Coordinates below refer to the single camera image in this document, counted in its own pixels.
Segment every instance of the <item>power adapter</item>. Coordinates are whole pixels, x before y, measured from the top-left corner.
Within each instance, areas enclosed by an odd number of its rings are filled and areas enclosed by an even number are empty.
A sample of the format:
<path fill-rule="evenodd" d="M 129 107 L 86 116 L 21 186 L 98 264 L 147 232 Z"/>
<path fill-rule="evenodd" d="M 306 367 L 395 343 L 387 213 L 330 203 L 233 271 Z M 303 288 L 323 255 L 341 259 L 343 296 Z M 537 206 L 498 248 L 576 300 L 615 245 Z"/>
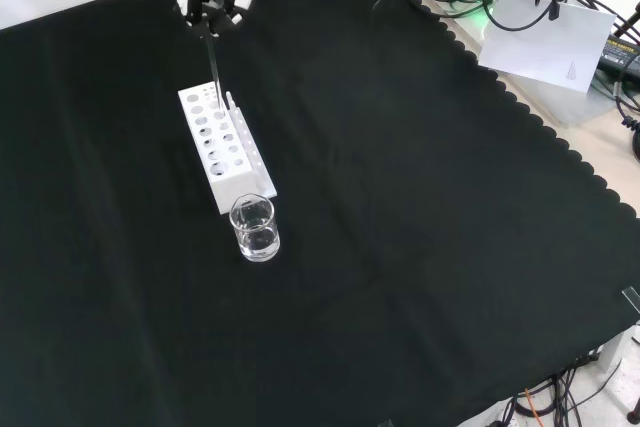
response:
<path fill-rule="evenodd" d="M 627 61 L 638 53 L 640 46 L 610 35 L 600 55 L 598 69 L 617 78 Z M 640 86 L 640 57 L 631 62 L 624 80 Z"/>

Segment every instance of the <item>black cloth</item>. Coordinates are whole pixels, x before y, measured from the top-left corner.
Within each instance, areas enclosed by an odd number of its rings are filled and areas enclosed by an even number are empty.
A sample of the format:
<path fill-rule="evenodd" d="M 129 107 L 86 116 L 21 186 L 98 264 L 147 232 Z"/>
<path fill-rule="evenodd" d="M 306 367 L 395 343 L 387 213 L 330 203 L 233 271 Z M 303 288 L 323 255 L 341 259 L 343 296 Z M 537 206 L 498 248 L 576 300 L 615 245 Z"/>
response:
<path fill-rule="evenodd" d="M 0 423 L 452 427 L 636 319 L 630 208 L 405 0 L 255 0 L 218 46 L 278 189 L 245 261 L 174 0 L 0 32 Z"/>

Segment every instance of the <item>paper sheet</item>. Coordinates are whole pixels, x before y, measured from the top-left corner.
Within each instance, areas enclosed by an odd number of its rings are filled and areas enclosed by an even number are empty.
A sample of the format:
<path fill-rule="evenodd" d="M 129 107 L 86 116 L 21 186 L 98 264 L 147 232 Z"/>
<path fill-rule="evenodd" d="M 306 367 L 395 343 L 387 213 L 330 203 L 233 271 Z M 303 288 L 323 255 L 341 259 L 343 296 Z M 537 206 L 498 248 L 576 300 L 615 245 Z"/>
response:
<path fill-rule="evenodd" d="M 502 25 L 518 27 L 535 20 L 550 1 L 498 0 L 493 16 Z M 479 63 L 586 92 L 615 17 L 608 13 L 562 4 L 560 17 L 546 16 L 530 29 L 508 32 L 492 23 L 485 30 Z"/>

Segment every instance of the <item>white table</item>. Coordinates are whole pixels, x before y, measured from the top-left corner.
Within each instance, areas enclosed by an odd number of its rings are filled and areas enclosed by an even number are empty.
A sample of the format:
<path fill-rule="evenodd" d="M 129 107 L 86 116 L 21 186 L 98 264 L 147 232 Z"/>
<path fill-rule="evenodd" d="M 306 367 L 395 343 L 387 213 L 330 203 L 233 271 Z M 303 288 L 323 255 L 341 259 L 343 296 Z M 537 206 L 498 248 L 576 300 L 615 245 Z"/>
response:
<path fill-rule="evenodd" d="M 600 1 L 628 18 L 640 0 Z M 439 11 L 439 7 L 434 2 L 423 0 L 423 3 L 434 11 Z M 478 40 L 469 35 L 457 22 L 450 19 L 442 22 L 456 34 L 457 40 L 461 41 L 467 50 L 476 55 L 480 52 L 481 45 Z M 546 113 L 544 100 L 532 95 L 531 89 L 526 91 L 522 85 L 519 85 L 517 77 L 500 75 L 499 80 L 506 84 L 507 90 L 514 93 L 520 102 L 527 104 L 531 111 L 543 120 L 544 125 L 552 127 L 558 137 L 569 143 L 572 150 L 579 152 L 583 160 L 591 164 L 595 174 L 604 178 L 609 188 L 618 193 L 622 202 L 632 206 L 636 213 L 640 213 L 640 162 L 636 160 L 631 148 L 631 131 L 621 125 L 622 118 L 615 109 L 613 101 L 611 101 L 612 109 L 605 114 L 585 123 L 566 127 Z M 604 371 L 609 372 L 618 364 L 631 340 L 632 330 L 622 332 L 605 344 L 598 362 Z M 503 400 L 496 403 L 492 408 L 469 419 L 460 427 L 485 427 L 501 417 L 506 402 L 507 400 Z"/>

